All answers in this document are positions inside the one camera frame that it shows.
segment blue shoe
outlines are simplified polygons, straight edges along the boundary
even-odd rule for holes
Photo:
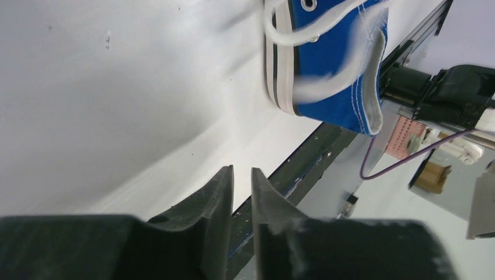
[[[266,0],[266,83],[289,114],[376,135],[379,66],[393,1]]]

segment shoe sole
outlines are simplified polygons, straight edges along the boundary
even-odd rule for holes
[[[291,1],[285,1],[273,16],[274,26],[281,32],[292,31]],[[297,115],[292,99],[294,85],[294,47],[274,44],[265,36],[265,79],[271,101],[282,111]]]

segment white shoelace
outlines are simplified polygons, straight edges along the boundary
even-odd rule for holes
[[[325,12],[309,25],[294,32],[282,33],[272,24],[275,9],[286,0],[267,1],[264,8],[264,29],[266,36],[275,44],[282,46],[300,46],[317,38],[338,24],[349,12],[359,7],[367,0],[345,0]],[[335,75],[324,78],[305,78],[294,82],[294,101],[297,103],[313,103],[336,95],[353,84],[362,74],[364,65],[368,64],[367,48],[373,40],[374,33],[379,32],[384,10],[388,9],[393,0],[383,1],[370,6],[364,16],[358,17],[353,23],[351,51],[345,58],[341,70]]]

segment white tabletop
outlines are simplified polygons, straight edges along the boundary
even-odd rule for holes
[[[319,125],[266,97],[252,2],[0,3],[0,215],[149,218],[223,165],[237,208]],[[397,0],[386,54],[440,2]]]

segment cable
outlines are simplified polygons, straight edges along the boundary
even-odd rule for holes
[[[382,171],[378,172],[377,174],[374,174],[374,175],[371,175],[371,176],[364,176],[364,166],[366,165],[366,162],[368,161],[368,157],[369,157],[369,154],[371,153],[371,148],[373,147],[373,143],[375,143],[375,138],[371,139],[371,143],[369,143],[369,147],[368,147],[368,150],[366,151],[366,155],[364,156],[364,159],[362,160],[362,164],[361,164],[361,170],[359,171],[359,176],[361,177],[361,179],[363,180],[373,180],[375,178],[378,178],[380,176],[382,176],[383,174],[389,172],[389,171],[392,171],[393,169],[403,165],[404,163],[407,163],[409,162],[410,160],[412,159],[415,159],[417,158],[418,156],[422,155],[422,154],[425,154],[435,148],[438,148],[440,145],[444,144],[444,143],[447,143],[449,142],[450,140],[453,140],[457,137],[462,137],[462,136],[465,136],[467,134],[471,134],[472,132],[476,131],[476,129],[467,129],[467,130],[464,130],[464,131],[461,131],[461,132],[457,132],[457,133],[454,133],[442,140],[439,140],[438,142],[436,143],[433,143],[431,144],[430,146],[406,157],[405,159],[395,163],[395,164],[392,164],[390,165],[389,167],[383,169]]]

